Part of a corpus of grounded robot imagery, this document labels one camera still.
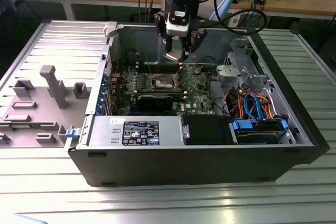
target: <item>metal frame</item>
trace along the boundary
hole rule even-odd
[[[27,56],[27,53],[33,49],[35,44],[38,42],[40,37],[42,36],[42,30],[46,27],[45,23],[41,23],[36,31],[33,33],[25,47],[21,50],[20,54],[16,57],[12,65],[9,67],[9,69],[6,71],[4,76],[0,80],[0,90],[3,88],[3,86],[6,84],[6,82],[9,80],[10,76],[14,73],[14,71],[17,69],[20,63],[22,63],[22,60]]]
[[[26,0],[26,1],[38,1],[38,2],[52,2],[60,3],[63,5],[65,15],[67,20],[76,20],[76,14],[72,7],[72,4],[84,4],[84,5],[105,5],[105,6],[127,6],[127,7],[137,7],[137,2],[128,1],[114,1],[114,0]],[[161,4],[153,3],[153,8],[161,8]],[[234,13],[241,9],[230,8],[229,12]],[[305,14],[305,13],[290,13],[290,12],[274,12],[274,11],[264,11],[268,16],[278,16],[278,17],[292,17],[292,18],[315,18],[315,19],[329,19],[333,18],[333,15],[323,15],[323,14]]]

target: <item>electronic components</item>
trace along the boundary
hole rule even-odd
[[[288,129],[287,122],[281,119],[257,122],[235,120],[232,125],[237,144],[278,144]]]
[[[173,89],[176,86],[173,77],[155,76],[152,78],[152,84],[156,89]]]
[[[169,111],[173,107],[173,98],[166,95],[141,95],[136,99],[139,110]]]

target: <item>metal bracket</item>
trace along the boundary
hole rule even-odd
[[[248,39],[234,39],[230,45],[235,53],[235,57],[239,57],[241,55],[251,55],[254,51]]]
[[[254,92],[260,92],[265,87],[268,81],[268,76],[258,76],[255,74],[249,75],[246,79],[247,85],[249,85],[250,89]]]
[[[103,31],[106,38],[115,35],[118,32],[117,22],[106,22]]]
[[[188,139],[190,137],[189,125],[182,126],[182,135],[183,135],[183,139]]]

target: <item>red wire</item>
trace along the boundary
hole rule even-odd
[[[235,108],[237,108],[237,107],[238,107],[238,104],[236,106],[234,106],[233,109],[230,110],[229,114],[231,114],[235,110]]]
[[[117,60],[117,69],[115,70],[114,74],[118,72],[118,69],[119,69],[119,60]]]

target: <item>slotted aluminum surface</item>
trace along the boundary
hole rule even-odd
[[[29,79],[36,87],[47,87],[39,71],[54,65],[55,76],[65,87],[76,82],[93,85],[98,61],[106,38],[103,22],[69,22],[53,20],[41,24],[10,69],[8,79],[0,82],[0,118],[13,100],[12,86],[18,79]]]
[[[304,63],[292,56],[288,57],[292,61],[282,56],[277,59],[284,72],[289,71],[286,75],[331,146],[313,164],[297,166],[274,183],[94,188],[87,185],[62,148],[0,149],[2,212],[59,224],[335,223],[336,117],[329,105],[335,104],[336,91],[327,74],[323,75],[321,63],[304,56],[295,36],[280,31],[285,35],[277,39],[279,35],[274,33],[261,33],[267,36],[273,54],[281,48],[291,51],[291,45],[303,54],[296,58],[306,57]],[[316,84],[306,83],[299,78],[302,76],[315,78]],[[319,82],[320,77],[326,83]]]

